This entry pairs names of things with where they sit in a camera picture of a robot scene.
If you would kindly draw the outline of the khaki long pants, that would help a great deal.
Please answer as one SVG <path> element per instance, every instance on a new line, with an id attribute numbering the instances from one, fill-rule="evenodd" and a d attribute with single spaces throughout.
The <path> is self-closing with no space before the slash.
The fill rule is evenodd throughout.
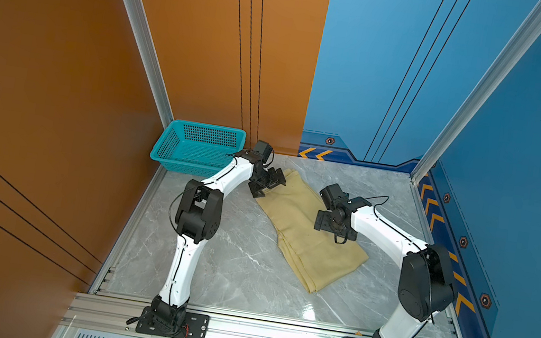
<path id="1" fill-rule="evenodd" d="M 265 191 L 257 199 L 273 223 L 278 247 L 308 293 L 315 293 L 351 274 L 368 255 L 356 242 L 337 244 L 335 236 L 314 228 L 324 209 L 319 195 L 293 169 L 283 171 L 286 183 Z"/>

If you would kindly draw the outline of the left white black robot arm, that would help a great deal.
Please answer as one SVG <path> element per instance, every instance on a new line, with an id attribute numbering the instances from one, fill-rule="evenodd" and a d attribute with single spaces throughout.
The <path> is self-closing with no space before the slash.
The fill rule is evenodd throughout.
<path id="1" fill-rule="evenodd" d="M 206 244 L 217 233 L 223 202 L 235 188 L 247 183 L 254 198 L 286 184 L 282 170 L 273 168 L 275 151 L 264 141 L 252 149 L 229 155 L 230 162 L 202 181 L 191 180 L 180 194 L 172 227 L 177 234 L 175 256 L 161 290 L 139 317 L 146 332 L 167 337 L 189 335 L 186 317 L 191 284 Z"/>

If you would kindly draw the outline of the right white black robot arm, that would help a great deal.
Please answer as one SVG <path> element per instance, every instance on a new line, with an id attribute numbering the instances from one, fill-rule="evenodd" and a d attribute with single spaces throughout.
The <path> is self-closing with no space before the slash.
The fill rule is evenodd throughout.
<path id="1" fill-rule="evenodd" d="M 339 184 L 331 184 L 319 194 L 325 210 L 317 213 L 316 230 L 333 234 L 337 244 L 362 235 L 400 269 L 398 306 L 371 338 L 416 338 L 428 321 L 457 298 L 447 248 L 412 236 L 381 215 L 367 199 L 351 198 Z"/>

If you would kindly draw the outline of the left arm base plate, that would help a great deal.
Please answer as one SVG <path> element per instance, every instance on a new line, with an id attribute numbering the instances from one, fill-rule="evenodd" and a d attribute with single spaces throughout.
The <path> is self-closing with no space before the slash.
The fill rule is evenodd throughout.
<path id="1" fill-rule="evenodd" d="M 162 316 L 146 307 L 134 328 L 136 333 L 169 338 L 205 338 L 210 320 L 209 315 L 201 313 L 186 312 L 184 317 L 180 314 Z"/>

